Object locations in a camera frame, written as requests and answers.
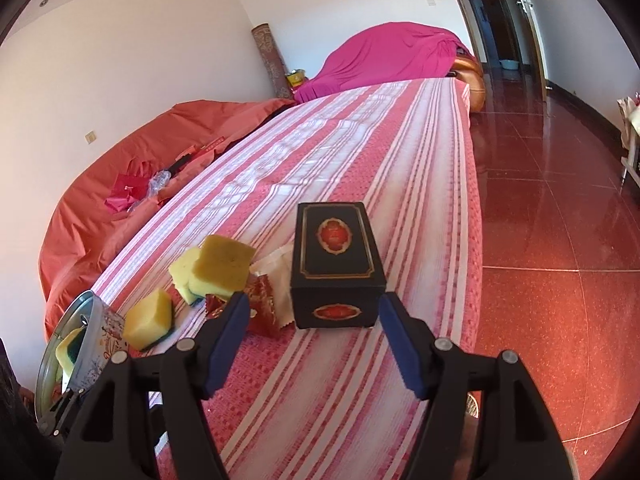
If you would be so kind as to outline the wooden door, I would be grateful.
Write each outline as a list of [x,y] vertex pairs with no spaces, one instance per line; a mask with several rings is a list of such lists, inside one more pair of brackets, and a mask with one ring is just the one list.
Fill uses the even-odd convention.
[[547,99],[540,33],[529,0],[457,0],[472,50],[484,72],[486,100],[506,84],[521,84],[532,98]]

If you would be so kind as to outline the cloth covered chair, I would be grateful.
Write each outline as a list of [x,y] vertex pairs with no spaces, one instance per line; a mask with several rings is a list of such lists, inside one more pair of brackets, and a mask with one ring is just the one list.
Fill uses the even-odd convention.
[[640,185],[639,174],[639,136],[640,136],[640,106],[639,93],[634,96],[617,101],[620,116],[622,116],[623,129],[620,133],[620,142],[627,151],[620,162],[623,165],[622,183],[631,178],[636,185]]

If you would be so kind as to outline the dark red snack packet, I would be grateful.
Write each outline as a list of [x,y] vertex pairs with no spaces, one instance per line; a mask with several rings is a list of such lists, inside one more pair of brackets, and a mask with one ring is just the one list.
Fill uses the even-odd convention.
[[247,331],[263,337],[277,338],[280,327],[268,276],[250,274],[243,292],[250,303]]

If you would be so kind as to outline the yellow tin can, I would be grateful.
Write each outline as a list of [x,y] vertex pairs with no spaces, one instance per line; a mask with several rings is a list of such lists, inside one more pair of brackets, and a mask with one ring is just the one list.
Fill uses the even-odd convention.
[[295,92],[300,86],[302,86],[307,80],[306,72],[299,68],[298,70],[292,70],[285,74],[285,78],[288,81],[288,85],[291,90]]

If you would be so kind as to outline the rolled patterned carpet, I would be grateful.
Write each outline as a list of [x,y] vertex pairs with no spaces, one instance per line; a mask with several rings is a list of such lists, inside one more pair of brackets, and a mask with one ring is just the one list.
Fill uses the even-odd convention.
[[288,70],[269,25],[264,23],[255,26],[252,29],[252,36],[276,97],[294,99],[292,88],[286,78]]

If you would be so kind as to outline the clear plastic bag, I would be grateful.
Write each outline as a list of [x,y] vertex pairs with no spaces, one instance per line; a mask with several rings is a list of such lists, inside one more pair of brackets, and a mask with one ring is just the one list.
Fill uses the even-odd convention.
[[136,198],[128,207],[127,211],[133,211],[134,208],[139,206],[144,200],[157,195],[166,185],[168,185],[170,179],[171,173],[168,170],[160,170],[157,174],[154,174],[146,184],[146,191],[142,194],[142,197]]

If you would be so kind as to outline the beige snack packet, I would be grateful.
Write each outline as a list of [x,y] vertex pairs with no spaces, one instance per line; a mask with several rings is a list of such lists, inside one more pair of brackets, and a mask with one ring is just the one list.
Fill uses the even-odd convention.
[[290,289],[293,246],[293,243],[285,244],[250,266],[251,274],[268,276],[272,288],[273,311],[279,328],[294,322]]

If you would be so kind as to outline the round metal tin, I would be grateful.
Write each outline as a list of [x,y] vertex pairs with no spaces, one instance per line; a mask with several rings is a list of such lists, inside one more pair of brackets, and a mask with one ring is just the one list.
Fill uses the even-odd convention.
[[127,351],[124,318],[92,290],[82,292],[55,327],[38,370],[36,419],[46,416],[67,390],[87,390],[117,351]]

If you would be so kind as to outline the yellow green sponge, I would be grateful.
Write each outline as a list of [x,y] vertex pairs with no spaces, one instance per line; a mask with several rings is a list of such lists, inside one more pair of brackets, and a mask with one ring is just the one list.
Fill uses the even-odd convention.
[[55,357],[58,360],[58,364],[60,364],[67,376],[73,374],[85,333],[85,326],[74,328],[55,349]]
[[187,249],[168,268],[172,284],[187,304],[194,304],[205,296],[201,248]]

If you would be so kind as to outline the upright yellow green sponge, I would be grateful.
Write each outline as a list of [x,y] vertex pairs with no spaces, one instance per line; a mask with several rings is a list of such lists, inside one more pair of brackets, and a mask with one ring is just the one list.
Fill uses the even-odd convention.
[[201,248],[187,249],[168,268],[172,284],[187,304],[194,304],[205,296]]

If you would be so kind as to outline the red gift bag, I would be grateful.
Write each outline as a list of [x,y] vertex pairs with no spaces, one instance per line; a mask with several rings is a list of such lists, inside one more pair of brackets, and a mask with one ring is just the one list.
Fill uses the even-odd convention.
[[104,200],[105,207],[114,214],[126,211],[136,198],[142,197],[154,174],[155,167],[149,160],[131,159],[126,170],[117,175],[110,194]]

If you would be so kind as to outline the red flat box on sofa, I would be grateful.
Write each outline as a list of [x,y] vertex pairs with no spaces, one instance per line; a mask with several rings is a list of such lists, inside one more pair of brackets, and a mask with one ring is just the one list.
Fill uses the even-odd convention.
[[200,146],[198,150],[193,153],[193,157],[197,158],[208,153],[214,153],[215,156],[218,156],[232,143],[233,139],[230,138],[230,136],[217,136],[214,140]]

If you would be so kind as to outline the orange covered sofa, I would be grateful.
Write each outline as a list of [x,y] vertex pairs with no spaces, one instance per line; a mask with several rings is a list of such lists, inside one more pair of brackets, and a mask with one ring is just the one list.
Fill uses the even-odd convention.
[[40,249],[46,335],[168,200],[293,104],[179,103],[93,162],[58,201]]

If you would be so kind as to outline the black decorated box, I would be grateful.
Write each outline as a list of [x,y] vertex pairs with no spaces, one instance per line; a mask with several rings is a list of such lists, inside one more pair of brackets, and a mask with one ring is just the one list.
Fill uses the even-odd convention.
[[300,330],[375,324],[386,276],[362,203],[297,206],[290,289]]

